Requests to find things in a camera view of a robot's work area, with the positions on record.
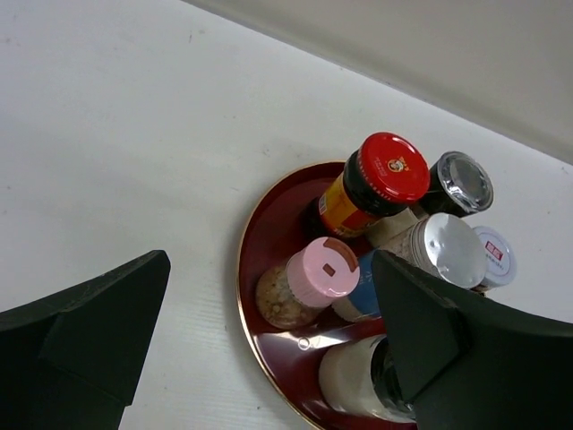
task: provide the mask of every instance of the seasoning jar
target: seasoning jar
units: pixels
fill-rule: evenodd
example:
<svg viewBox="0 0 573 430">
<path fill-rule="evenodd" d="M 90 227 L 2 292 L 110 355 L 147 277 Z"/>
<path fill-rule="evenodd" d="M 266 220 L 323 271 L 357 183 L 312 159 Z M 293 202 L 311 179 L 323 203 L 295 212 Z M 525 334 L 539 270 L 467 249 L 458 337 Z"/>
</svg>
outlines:
<svg viewBox="0 0 573 430">
<path fill-rule="evenodd" d="M 416 222 L 418 222 L 418 218 L 414 213 L 409 209 L 405 209 L 392 217 L 381 219 L 366 231 L 364 235 L 370 242 L 370 245 L 379 248 L 384 246 L 392 237 L 412 227 Z"/>
<path fill-rule="evenodd" d="M 311 323 L 335 299 L 349 294 L 359 277 L 358 261 L 348 245 L 320 237 L 266 271 L 255 302 L 269 324 L 292 330 Z"/>
<path fill-rule="evenodd" d="M 319 368 L 322 395 L 336 411 L 414 423 L 414 412 L 401 399 L 395 376 L 385 335 L 332 347 Z"/>
<path fill-rule="evenodd" d="M 372 279 L 372 258 L 377 250 L 358 259 L 360 279 L 356 288 L 346 297 L 334 301 L 332 308 L 337 315 L 350 323 L 380 318 L 380 308 Z"/>
<path fill-rule="evenodd" d="M 392 133 L 376 133 L 346 161 L 343 173 L 304 212 L 311 237 L 358 237 L 383 217 L 396 215 L 428 190 L 422 154 Z"/>
<path fill-rule="evenodd" d="M 482 282 L 487 267 L 477 234 L 462 219 L 448 213 L 419 221 L 381 249 L 466 289 Z"/>
<path fill-rule="evenodd" d="M 485 249 L 487 271 L 482 283 L 473 290 L 485 293 L 511 283 L 517 275 L 517 261 L 509 242 L 493 228 L 480 226 L 474 228 L 474 232 Z"/>
<path fill-rule="evenodd" d="M 430 188 L 413 207 L 415 215 L 445 212 L 463 218 L 486 211 L 493 203 L 493 185 L 477 161 L 463 152 L 443 154 L 430 169 Z"/>
</svg>

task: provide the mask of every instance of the gray wall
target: gray wall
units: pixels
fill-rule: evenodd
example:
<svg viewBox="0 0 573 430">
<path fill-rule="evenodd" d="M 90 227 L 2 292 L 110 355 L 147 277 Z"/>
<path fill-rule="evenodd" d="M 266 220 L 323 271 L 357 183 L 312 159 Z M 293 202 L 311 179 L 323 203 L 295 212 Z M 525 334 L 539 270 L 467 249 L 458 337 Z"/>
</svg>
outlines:
<svg viewBox="0 0 573 430">
<path fill-rule="evenodd" d="M 573 0 L 187 1 L 573 163 Z"/>
</svg>

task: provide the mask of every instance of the gold tray rim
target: gold tray rim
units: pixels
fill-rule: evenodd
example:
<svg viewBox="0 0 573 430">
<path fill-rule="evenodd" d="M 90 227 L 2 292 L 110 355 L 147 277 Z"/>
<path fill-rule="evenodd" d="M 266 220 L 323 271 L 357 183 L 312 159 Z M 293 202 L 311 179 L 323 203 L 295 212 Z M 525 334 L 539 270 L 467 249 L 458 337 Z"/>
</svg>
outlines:
<svg viewBox="0 0 573 430">
<path fill-rule="evenodd" d="M 241 234 L 241 240 L 239 241 L 239 249 L 237 252 L 237 258 L 236 258 L 236 268 L 235 268 L 235 294 L 236 294 L 236 301 L 237 301 L 237 305 L 238 305 L 238 309 L 239 309 L 239 317 L 241 319 L 241 325 L 243 326 L 243 331 L 244 331 L 244 335 L 247 338 L 247 341 L 249 342 L 249 346 L 251 347 L 251 351 L 254 354 L 255 358 L 257 359 L 257 363 L 259 364 L 259 367 L 261 368 L 262 372 L 265 374 L 265 376 L 267 377 L 267 379 L 269 380 L 270 384 L 275 388 L 275 390 L 277 391 L 278 395 L 280 397 L 282 397 L 282 399 L 286 402 L 286 404 L 288 406 L 291 407 L 291 409 L 299 416 L 301 417 L 304 421 L 306 421 L 307 424 L 309 424 L 312 428 L 315 428 L 317 430 L 327 430 L 325 427 L 321 427 L 318 424 L 316 424 L 310 417 L 308 417 L 302 410 L 300 410 L 286 395 L 284 392 L 282 392 L 282 390 L 278 387 L 277 383 L 275 382 L 275 379 L 271 376 L 269 369 L 264 365 L 264 363 L 262 362 L 262 357 L 261 357 L 261 352 L 259 351 L 259 349 L 256 347 L 256 345 L 254 344 L 254 340 L 252 338 L 251 332 L 249 331 L 249 327 L 247 325 L 247 322 L 244 318 L 244 311 L 243 311 L 243 303 L 241 300 L 241 287 L 239 285 L 239 267 L 241 265 L 241 250 L 243 249 L 243 242 L 244 242 L 244 235 L 246 234 L 247 228 L 249 227 L 249 225 L 251 224 L 252 221 L 252 217 L 254 215 L 254 212 L 257 211 L 257 209 L 259 209 L 259 206 L 261 205 L 262 201 L 267 197 L 267 195 L 269 195 L 269 193 L 273 190 L 273 188 L 275 188 L 275 186 L 277 186 L 278 184 L 280 184 L 281 182 L 283 182 L 285 179 L 287 179 L 288 177 L 302 171 L 302 170 L 306 170 L 307 168 L 314 168 L 316 166 L 321 166 L 324 164 L 332 164 L 332 163 L 340 163 L 343 164 L 345 163 L 344 160 L 340 160 L 340 159 L 332 159 L 332 160 L 328 160 L 328 161 L 322 161 L 322 162 L 318 162 L 318 163 L 312 163 L 306 166 L 302 166 L 300 168 L 296 168 L 295 170 L 291 170 L 290 172 L 284 174 L 280 179 L 278 179 L 274 184 L 272 184 L 267 191 L 265 191 L 263 193 L 263 195 L 261 196 L 261 198 L 255 203 L 254 208 L 251 211 L 251 214 L 249 215 L 249 218 L 247 219 L 247 221 L 244 224 L 244 228 L 243 228 L 243 233 Z"/>
</svg>

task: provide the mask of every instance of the blue label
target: blue label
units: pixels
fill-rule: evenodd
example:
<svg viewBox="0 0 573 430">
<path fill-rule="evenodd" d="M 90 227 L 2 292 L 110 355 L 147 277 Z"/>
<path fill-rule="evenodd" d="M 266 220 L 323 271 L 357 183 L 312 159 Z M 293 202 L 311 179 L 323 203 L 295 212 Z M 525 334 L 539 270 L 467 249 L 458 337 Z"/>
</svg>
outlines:
<svg viewBox="0 0 573 430">
<path fill-rule="evenodd" d="M 358 259 L 360 279 L 354 291 L 348 296 L 348 300 L 360 313 L 377 317 L 380 316 L 380 308 L 372 279 L 372 258 L 375 252 L 376 250 L 370 251 Z"/>
</svg>

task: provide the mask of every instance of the red tray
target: red tray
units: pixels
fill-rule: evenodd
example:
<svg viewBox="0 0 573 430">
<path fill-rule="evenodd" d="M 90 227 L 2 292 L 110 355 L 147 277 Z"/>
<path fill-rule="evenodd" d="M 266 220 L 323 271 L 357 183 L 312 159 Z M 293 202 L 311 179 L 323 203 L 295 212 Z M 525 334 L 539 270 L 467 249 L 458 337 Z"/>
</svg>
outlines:
<svg viewBox="0 0 573 430">
<path fill-rule="evenodd" d="M 247 222 L 239 248 L 236 297 L 244 333 L 262 371 L 283 399 L 311 425 L 322 429 L 409 430 L 415 425 L 336 412 L 322 398 L 318 370 L 329 347 L 385 332 L 382 320 L 349 324 L 331 309 L 316 323 L 295 331 L 280 331 L 259 314 L 254 290 L 265 270 L 307 245 L 300 215 L 342 172 L 332 161 L 301 168 L 281 179 L 262 197 Z M 359 238 L 350 246 L 357 255 L 371 246 Z"/>
</svg>

